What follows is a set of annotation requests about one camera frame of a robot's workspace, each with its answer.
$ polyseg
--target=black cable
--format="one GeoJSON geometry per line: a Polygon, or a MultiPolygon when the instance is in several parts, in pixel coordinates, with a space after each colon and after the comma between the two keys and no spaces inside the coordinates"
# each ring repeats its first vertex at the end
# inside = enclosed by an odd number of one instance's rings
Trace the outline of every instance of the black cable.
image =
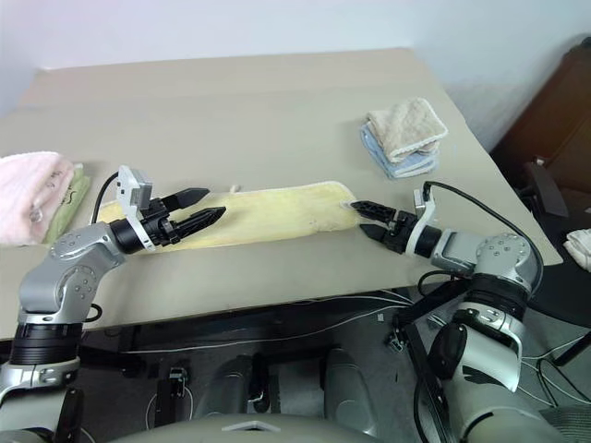
{"type": "Polygon", "coordinates": [[[415,418],[415,427],[423,443],[429,443],[427,436],[425,435],[425,430],[423,429],[423,425],[421,424],[421,417],[418,415],[418,400],[421,396],[421,380],[416,381],[415,385],[415,394],[413,395],[413,417],[415,418]]]}
{"type": "Polygon", "coordinates": [[[581,398],[585,401],[589,401],[591,402],[591,399],[589,399],[589,397],[587,397],[580,389],[578,389],[574,383],[568,378],[566,377],[566,374],[564,374],[561,369],[559,367],[557,367],[556,365],[554,365],[554,362],[552,362],[551,360],[547,359],[547,358],[540,358],[537,361],[537,365],[538,365],[538,371],[539,374],[542,376],[542,378],[544,379],[544,381],[546,381],[546,379],[544,378],[544,373],[542,372],[542,364],[541,362],[547,362],[550,366],[552,366],[554,369],[556,369],[556,372],[558,372],[561,377],[571,386],[571,388],[574,389],[574,391],[579,394],[581,396],[581,398]]]}
{"type": "Polygon", "coordinates": [[[521,235],[525,240],[527,240],[527,242],[529,243],[529,245],[532,248],[532,251],[534,252],[534,256],[536,257],[536,261],[537,261],[537,275],[536,275],[536,281],[532,285],[532,295],[534,293],[536,293],[537,288],[539,288],[539,285],[542,282],[542,277],[544,275],[544,260],[542,259],[542,255],[540,254],[539,250],[537,249],[537,246],[534,244],[534,242],[532,241],[532,239],[529,238],[521,229],[519,229],[517,226],[515,226],[512,222],[510,222],[509,220],[505,219],[498,212],[492,210],[491,208],[489,208],[487,205],[485,205],[484,203],[482,203],[477,198],[472,197],[469,194],[466,194],[464,191],[461,191],[460,189],[458,189],[456,187],[453,187],[453,186],[450,186],[450,185],[446,185],[446,184],[440,183],[440,182],[427,181],[423,185],[423,199],[425,201],[428,201],[430,199],[431,187],[432,186],[437,186],[437,187],[440,187],[442,189],[447,189],[448,191],[451,191],[454,194],[457,194],[458,196],[460,196],[462,198],[465,198],[468,201],[471,201],[472,203],[474,203],[475,205],[477,205],[479,208],[481,208],[482,210],[484,210],[488,215],[491,215],[492,217],[494,217],[495,219],[497,219],[499,222],[502,222],[503,224],[505,224],[506,226],[508,226],[512,230],[514,230],[516,233],[518,233],[519,235],[521,235]]]}
{"type": "Polygon", "coordinates": [[[449,275],[451,277],[450,280],[453,278],[458,278],[458,279],[462,278],[462,275],[458,274],[457,272],[453,272],[452,270],[439,269],[439,270],[432,270],[430,272],[426,272],[423,275],[421,275],[421,278],[418,279],[418,283],[416,284],[416,288],[418,289],[418,293],[420,293],[424,297],[431,296],[431,293],[425,293],[425,291],[423,291],[423,282],[425,281],[425,279],[427,279],[433,275],[449,275]]]}
{"type": "Polygon", "coordinates": [[[96,309],[96,315],[94,317],[88,317],[86,320],[84,320],[84,323],[91,323],[92,321],[96,321],[103,316],[103,309],[99,305],[92,303],[90,307],[96,309]]]}
{"type": "Polygon", "coordinates": [[[101,186],[101,189],[99,190],[99,195],[96,196],[96,201],[94,202],[94,211],[92,212],[90,224],[96,223],[96,219],[99,218],[99,209],[101,208],[101,202],[103,201],[104,193],[107,190],[107,187],[109,187],[109,185],[113,182],[113,180],[115,180],[115,178],[117,178],[118,175],[119,173],[114,173],[109,178],[107,178],[106,181],[103,183],[103,186],[101,186]]]}
{"type": "Polygon", "coordinates": [[[539,359],[536,362],[537,380],[539,381],[539,384],[542,387],[542,390],[544,391],[544,395],[546,395],[546,398],[549,400],[550,403],[552,403],[552,408],[557,408],[558,402],[556,401],[556,399],[552,395],[552,392],[550,391],[548,383],[546,382],[546,379],[544,378],[544,374],[542,373],[542,369],[541,369],[542,360],[543,359],[539,359]]]}

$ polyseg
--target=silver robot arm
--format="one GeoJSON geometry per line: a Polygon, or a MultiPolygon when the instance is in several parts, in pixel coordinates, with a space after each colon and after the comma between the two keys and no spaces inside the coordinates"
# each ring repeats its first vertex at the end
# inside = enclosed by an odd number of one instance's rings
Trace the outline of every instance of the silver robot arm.
{"type": "Polygon", "coordinates": [[[101,278],[122,265],[125,255],[178,243],[225,212],[207,208],[169,221],[170,212],[198,202],[209,190],[189,188],[151,199],[151,183],[126,166],[119,169],[116,192],[124,219],[63,235],[21,283],[17,332],[10,359],[0,368],[0,441],[75,441],[82,397],[66,385],[79,369],[82,326],[101,278]]]}
{"type": "Polygon", "coordinates": [[[515,394],[525,334],[522,320],[541,279],[539,252],[515,233],[486,237],[429,226],[435,201],[426,189],[430,185],[415,191],[416,214],[369,201],[351,206],[380,223],[361,225],[368,237],[470,280],[463,302],[428,355],[445,392],[454,435],[476,443],[563,441],[558,430],[515,394]]]}

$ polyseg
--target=green towel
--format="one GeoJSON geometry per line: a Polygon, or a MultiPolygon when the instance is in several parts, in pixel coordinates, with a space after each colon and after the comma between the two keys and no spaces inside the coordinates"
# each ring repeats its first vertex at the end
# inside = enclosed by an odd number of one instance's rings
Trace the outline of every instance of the green towel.
{"type": "Polygon", "coordinates": [[[57,209],[52,222],[49,224],[47,234],[43,240],[44,243],[51,245],[64,233],[89,187],[90,178],[84,175],[84,169],[81,166],[74,168],[74,176],[67,187],[62,203],[57,209]]]}

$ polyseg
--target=wire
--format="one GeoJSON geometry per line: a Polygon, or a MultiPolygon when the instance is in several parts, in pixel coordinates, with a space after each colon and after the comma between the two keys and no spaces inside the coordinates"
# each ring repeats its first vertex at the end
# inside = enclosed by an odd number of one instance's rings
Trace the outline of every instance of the wire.
{"type": "Polygon", "coordinates": [[[394,295],[394,296],[396,296],[396,297],[398,297],[398,298],[406,301],[407,303],[410,303],[411,305],[414,304],[414,302],[410,298],[408,298],[407,296],[402,295],[400,293],[395,293],[393,291],[388,291],[387,289],[380,289],[380,292],[382,292],[382,293],[388,293],[390,295],[394,295]]]}
{"type": "MultiPolygon", "coordinates": [[[[525,365],[531,369],[533,369],[534,371],[536,371],[538,374],[540,374],[539,369],[536,366],[530,365],[527,362],[521,362],[522,365],[525,365]]],[[[541,378],[544,379],[546,382],[548,382],[553,388],[555,388],[557,391],[561,392],[562,394],[566,395],[567,397],[569,397],[570,399],[573,399],[575,401],[579,401],[582,404],[591,404],[591,401],[589,401],[589,398],[584,395],[577,387],[574,386],[574,384],[572,383],[572,381],[567,378],[562,372],[560,372],[561,375],[563,377],[565,377],[565,379],[567,380],[567,382],[571,385],[571,387],[574,388],[574,390],[576,390],[576,392],[578,394],[580,394],[583,398],[580,399],[578,397],[573,396],[570,392],[567,392],[566,390],[564,390],[563,388],[561,388],[560,386],[558,386],[554,381],[552,381],[546,374],[544,374],[543,372],[541,373],[541,378]]]]}
{"type": "Polygon", "coordinates": [[[529,243],[529,245],[532,248],[532,251],[534,252],[534,256],[536,257],[536,261],[537,261],[537,275],[536,275],[536,281],[532,285],[532,295],[534,293],[536,293],[537,288],[539,288],[539,285],[542,282],[542,277],[544,275],[544,260],[542,258],[542,255],[540,254],[539,250],[537,249],[537,246],[532,241],[532,239],[529,238],[529,236],[527,236],[521,229],[519,229],[517,226],[515,226],[512,222],[510,222],[509,220],[505,219],[498,212],[492,210],[491,208],[489,208],[487,205],[485,205],[484,203],[482,203],[477,198],[472,197],[469,194],[466,194],[464,191],[462,191],[462,190],[460,190],[460,189],[458,189],[456,187],[453,187],[453,186],[450,186],[450,185],[446,185],[446,184],[441,183],[441,182],[427,181],[423,185],[423,199],[425,199],[425,201],[429,200],[430,192],[431,192],[431,187],[432,186],[437,186],[437,187],[440,187],[442,189],[446,189],[448,191],[451,191],[454,194],[457,194],[458,196],[463,197],[466,200],[474,203],[479,208],[481,208],[482,210],[484,210],[488,215],[491,215],[492,217],[494,217],[495,219],[497,219],[499,222],[502,222],[503,224],[505,224],[506,226],[508,226],[512,230],[514,230],[516,233],[518,233],[519,235],[521,235],[525,240],[527,240],[527,242],[529,243]]]}
{"type": "Polygon", "coordinates": [[[301,302],[293,302],[290,305],[297,305],[297,306],[307,306],[307,305],[314,305],[315,303],[323,303],[323,302],[330,302],[331,300],[347,300],[347,299],[367,299],[367,300],[380,300],[382,302],[388,302],[388,303],[398,303],[401,304],[403,306],[410,306],[413,304],[413,302],[404,297],[403,295],[400,295],[398,293],[389,293],[391,295],[397,295],[401,298],[401,300],[392,300],[391,298],[386,298],[386,297],[378,297],[376,295],[341,295],[338,297],[329,297],[329,298],[315,298],[312,300],[304,300],[301,302]]]}
{"type": "Polygon", "coordinates": [[[424,297],[429,297],[432,293],[425,293],[425,291],[423,291],[423,282],[433,275],[449,275],[450,277],[463,278],[460,274],[458,274],[457,272],[453,272],[452,270],[438,269],[426,272],[423,275],[421,275],[421,278],[418,279],[418,283],[416,284],[418,293],[420,293],[424,297]]]}
{"type": "Polygon", "coordinates": [[[84,323],[91,323],[92,321],[96,321],[103,316],[103,309],[99,305],[96,303],[91,303],[90,307],[96,309],[96,315],[94,317],[88,317],[86,320],[84,320],[84,323]]]}
{"type": "Polygon", "coordinates": [[[520,391],[523,392],[525,395],[529,395],[532,399],[539,401],[540,403],[544,403],[546,406],[553,408],[554,406],[549,401],[545,401],[544,399],[540,399],[537,395],[532,394],[528,390],[523,389],[521,386],[517,387],[520,391]]]}
{"type": "Polygon", "coordinates": [[[151,404],[154,403],[154,400],[156,400],[157,394],[154,394],[151,396],[150,401],[148,401],[148,407],[146,408],[146,414],[144,416],[145,420],[146,420],[146,430],[149,431],[150,430],[150,407],[151,404]]]}
{"type": "Polygon", "coordinates": [[[550,349],[549,351],[546,351],[545,353],[541,354],[541,355],[537,355],[535,357],[522,357],[522,359],[524,360],[539,360],[541,358],[545,358],[548,357],[551,353],[553,353],[554,351],[558,351],[559,349],[562,348],[566,348],[567,346],[577,343],[579,340],[581,340],[586,334],[583,334],[580,337],[577,337],[576,339],[572,339],[570,341],[567,341],[566,343],[560,344],[558,346],[553,347],[552,349],[550,349]]]}
{"type": "Polygon", "coordinates": [[[554,397],[554,395],[552,394],[552,391],[548,387],[548,383],[546,383],[546,380],[548,378],[544,377],[544,374],[541,371],[542,361],[543,360],[537,360],[537,362],[536,362],[537,380],[539,381],[539,384],[542,387],[544,394],[546,394],[546,398],[550,400],[550,403],[552,403],[552,407],[558,408],[558,402],[556,401],[556,398],[554,397]]]}
{"type": "MultiPolygon", "coordinates": [[[[188,394],[189,407],[191,408],[188,413],[188,420],[193,420],[193,409],[194,409],[193,391],[191,391],[190,388],[185,387],[185,392],[188,394]]],[[[150,401],[148,401],[148,407],[146,408],[146,413],[144,415],[147,431],[149,431],[151,429],[150,428],[150,408],[151,408],[152,404],[154,403],[154,400],[156,400],[157,396],[158,396],[158,394],[152,395],[150,398],[150,401]]]]}
{"type": "Polygon", "coordinates": [[[548,360],[547,358],[543,358],[543,359],[540,359],[540,360],[537,361],[537,366],[539,368],[539,373],[542,375],[543,378],[545,378],[549,382],[549,378],[546,377],[546,375],[542,371],[542,362],[546,362],[550,366],[552,366],[554,369],[556,369],[556,372],[558,372],[560,374],[560,376],[562,377],[562,379],[564,381],[566,381],[569,384],[569,386],[571,388],[573,388],[574,391],[581,396],[581,399],[578,399],[578,401],[580,401],[581,403],[584,403],[584,404],[591,404],[591,399],[589,399],[589,397],[587,397],[586,395],[584,395],[584,393],[580,389],[578,389],[574,385],[574,383],[568,377],[566,377],[566,375],[561,371],[561,369],[559,367],[557,367],[556,365],[554,365],[554,363],[551,362],[550,360],[548,360]]]}
{"type": "Polygon", "coordinates": [[[380,309],[374,309],[371,312],[367,312],[365,314],[360,314],[358,316],[346,318],[345,320],[339,321],[334,323],[333,325],[327,326],[326,328],[313,330],[311,332],[306,332],[304,334],[292,335],[288,337],[277,337],[273,339],[256,339],[256,340],[241,340],[241,341],[230,341],[228,343],[220,343],[220,344],[206,344],[201,346],[188,346],[186,348],[176,348],[176,349],[149,349],[146,351],[125,351],[123,353],[183,353],[186,351],[201,351],[206,349],[218,349],[218,348],[227,348],[230,346],[239,346],[241,344],[250,344],[250,343],[271,343],[275,341],[288,341],[288,340],[296,340],[296,339],[303,339],[306,337],[310,337],[312,335],[321,334],[322,332],[326,332],[327,330],[339,328],[342,325],[346,325],[347,323],[351,323],[352,321],[359,320],[363,317],[369,317],[374,314],[378,314],[379,312],[385,311],[387,309],[394,309],[396,305],[381,307],[380,309]]]}
{"type": "Polygon", "coordinates": [[[80,431],[82,431],[82,434],[84,434],[86,436],[86,438],[88,440],[90,440],[90,443],[96,443],[96,440],[94,439],[94,437],[90,434],[89,431],[87,431],[86,429],[84,429],[83,427],[80,428],[80,431]]]}
{"type": "Polygon", "coordinates": [[[435,314],[431,314],[430,316],[428,316],[428,319],[441,327],[444,327],[447,324],[447,322],[443,318],[435,314]]]}
{"type": "Polygon", "coordinates": [[[416,381],[415,385],[415,393],[413,394],[413,417],[415,418],[415,427],[416,431],[418,432],[418,436],[421,438],[423,443],[428,443],[428,438],[425,435],[425,430],[423,429],[423,425],[421,424],[421,417],[418,414],[418,400],[421,395],[421,380],[416,381]]]}
{"type": "Polygon", "coordinates": [[[188,387],[185,387],[185,392],[188,394],[189,407],[191,408],[191,410],[188,413],[188,419],[193,420],[193,392],[188,387]]]}
{"type": "Polygon", "coordinates": [[[99,195],[96,196],[96,200],[94,201],[94,210],[92,211],[92,217],[90,218],[90,224],[96,223],[96,220],[99,218],[99,209],[101,208],[101,202],[103,201],[104,193],[107,190],[107,187],[117,178],[119,173],[114,173],[109,178],[105,180],[101,189],[99,190],[99,195]]]}

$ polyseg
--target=folded towel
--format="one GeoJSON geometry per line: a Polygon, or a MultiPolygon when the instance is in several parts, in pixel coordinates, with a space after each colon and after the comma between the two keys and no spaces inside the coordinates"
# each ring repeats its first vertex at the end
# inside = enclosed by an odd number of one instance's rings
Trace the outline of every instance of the folded towel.
{"type": "Polygon", "coordinates": [[[90,187],[90,178],[84,175],[84,168],[77,164],[74,168],[74,177],[67,186],[66,195],[62,199],[59,208],[55,212],[52,222],[49,225],[43,242],[51,245],[59,236],[64,233],[74,214],[80,206],[80,202],[90,187]]]}
{"type": "Polygon", "coordinates": [[[74,165],[56,152],[0,158],[0,244],[39,244],[72,180],[74,165]]]}
{"type": "MultiPolygon", "coordinates": [[[[338,182],[249,192],[211,193],[194,206],[176,210],[171,214],[171,219],[179,221],[204,208],[226,206],[222,218],[182,242],[159,247],[156,251],[174,252],[181,249],[245,245],[350,229],[359,224],[360,218],[355,210],[344,203],[355,200],[351,191],[338,182]]],[[[106,204],[99,212],[99,220],[103,222],[112,222],[122,217],[123,212],[116,202],[106,204]]]]}
{"type": "Polygon", "coordinates": [[[368,113],[369,129],[393,163],[448,134],[447,127],[422,98],[406,99],[382,111],[368,113]]]}
{"type": "Polygon", "coordinates": [[[371,154],[371,157],[373,157],[373,160],[376,161],[390,179],[425,174],[434,170],[439,165],[439,141],[431,142],[429,146],[425,146],[428,150],[413,152],[398,163],[388,161],[384,151],[369,129],[368,124],[361,126],[361,141],[363,142],[363,146],[369,151],[369,154],[371,154]]]}
{"type": "Polygon", "coordinates": [[[567,233],[564,247],[577,265],[591,272],[591,229],[580,229],[567,233]]]}

